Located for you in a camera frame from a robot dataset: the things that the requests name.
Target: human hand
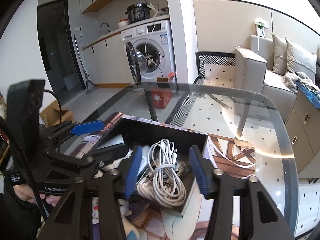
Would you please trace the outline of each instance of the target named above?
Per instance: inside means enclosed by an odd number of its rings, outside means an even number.
[[[13,186],[13,190],[19,199],[28,201],[29,203],[36,203],[35,195],[33,194],[33,191],[28,184]],[[45,194],[39,195],[41,199],[45,198],[46,202],[54,207],[57,205],[61,198],[61,196],[49,195],[46,197]]]

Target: nightstand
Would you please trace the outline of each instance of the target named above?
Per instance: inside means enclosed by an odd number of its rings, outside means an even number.
[[[297,83],[298,95],[285,123],[292,144],[298,177],[320,177],[320,101]]]

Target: drawer handle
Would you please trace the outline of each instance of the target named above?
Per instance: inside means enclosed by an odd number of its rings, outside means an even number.
[[[291,144],[294,145],[294,143],[297,141],[297,139],[298,139],[297,136],[295,136],[295,137],[292,139]]]
[[[309,114],[306,114],[306,117],[304,118],[304,124],[306,124],[307,122],[308,122],[308,120],[309,120]]]

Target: doorway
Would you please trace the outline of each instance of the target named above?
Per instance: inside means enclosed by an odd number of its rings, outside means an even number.
[[[39,46],[50,85],[62,105],[85,89],[72,43],[68,0],[38,6]]]

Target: glass table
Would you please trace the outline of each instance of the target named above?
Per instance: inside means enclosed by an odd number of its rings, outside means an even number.
[[[168,94],[165,108],[155,108]],[[105,120],[114,112],[209,134],[214,151],[224,155],[214,156],[218,167],[228,172],[234,163],[253,165],[250,170],[230,171],[238,177],[255,174],[295,232],[299,192],[294,155],[280,114],[264,95],[196,84],[136,83],[85,121]],[[234,144],[231,152],[230,142]]]

